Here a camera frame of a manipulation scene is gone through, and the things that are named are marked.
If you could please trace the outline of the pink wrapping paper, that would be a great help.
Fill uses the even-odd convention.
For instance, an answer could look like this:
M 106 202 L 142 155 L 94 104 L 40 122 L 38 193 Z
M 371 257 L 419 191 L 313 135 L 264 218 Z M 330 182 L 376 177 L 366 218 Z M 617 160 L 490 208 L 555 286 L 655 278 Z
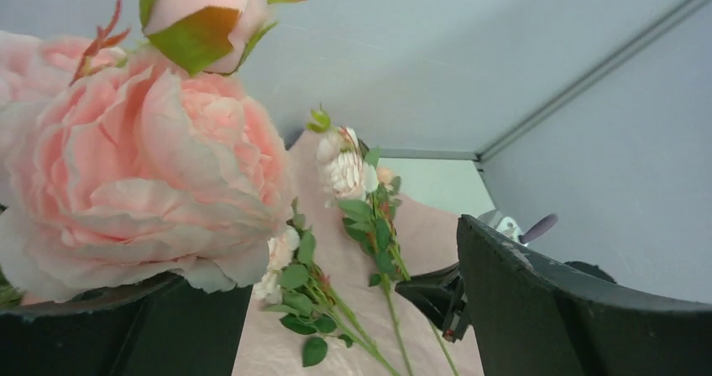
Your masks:
M 327 273 L 331 285 L 355 311 L 362 327 L 376 341 L 380 351 L 399 372 L 406 374 L 392 330 L 383 293 L 368 286 L 374 271 L 371 259 L 343 230 L 341 215 L 325 206 L 327 194 L 317 177 L 316 150 L 319 138 L 304 132 L 290 148 L 296 166 L 300 211 L 313 227 L 316 261 Z M 395 219 L 403 259 L 411 274 L 428 273 L 456 262 L 456 215 L 431 208 L 406 196 Z M 451 368 L 428 321 L 416 307 L 395 295 L 395 312 L 416 375 L 449 375 Z M 387 369 L 358 345 L 346 347 L 338 339 L 328 341 L 325 360 L 314 367 L 301 365 L 304 338 L 283 327 L 279 314 L 263 312 L 251 300 L 243 328 L 235 375 L 386 375 Z

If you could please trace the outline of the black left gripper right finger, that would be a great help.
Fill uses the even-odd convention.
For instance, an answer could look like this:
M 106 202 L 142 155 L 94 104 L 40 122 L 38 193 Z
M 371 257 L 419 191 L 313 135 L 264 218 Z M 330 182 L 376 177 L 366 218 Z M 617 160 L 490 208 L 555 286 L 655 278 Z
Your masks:
M 457 246 L 485 374 L 710 374 L 709 304 L 595 278 L 469 215 Z

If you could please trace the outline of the pink rose stems bunch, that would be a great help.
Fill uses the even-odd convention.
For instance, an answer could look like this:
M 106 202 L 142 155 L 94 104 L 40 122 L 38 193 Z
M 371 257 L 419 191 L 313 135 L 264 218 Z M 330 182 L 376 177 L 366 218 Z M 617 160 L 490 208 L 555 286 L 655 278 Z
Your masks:
M 303 368 L 322 363 L 329 352 L 328 341 L 336 340 L 347 348 L 362 348 L 389 375 L 398 375 L 317 263 L 316 247 L 312 227 L 294 199 L 285 231 L 269 240 L 267 270 L 253 289 L 260 309 L 280 313 L 280 324 L 304 337 L 300 349 Z

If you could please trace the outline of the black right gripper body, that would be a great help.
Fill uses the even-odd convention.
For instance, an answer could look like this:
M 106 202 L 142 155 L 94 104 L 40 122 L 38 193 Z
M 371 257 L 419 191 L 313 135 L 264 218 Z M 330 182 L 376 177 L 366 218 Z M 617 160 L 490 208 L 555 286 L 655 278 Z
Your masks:
M 396 285 L 395 292 L 411 302 L 436 327 L 438 336 L 449 342 L 462 338 L 456 328 L 465 322 L 468 297 L 459 262 L 404 280 Z

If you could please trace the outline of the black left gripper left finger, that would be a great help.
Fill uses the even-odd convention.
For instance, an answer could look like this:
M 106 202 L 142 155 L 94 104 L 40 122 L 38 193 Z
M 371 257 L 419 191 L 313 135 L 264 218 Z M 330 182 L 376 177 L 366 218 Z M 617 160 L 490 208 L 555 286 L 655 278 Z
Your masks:
M 229 375 L 251 288 L 207 293 L 174 274 L 1 312 L 3 375 Z

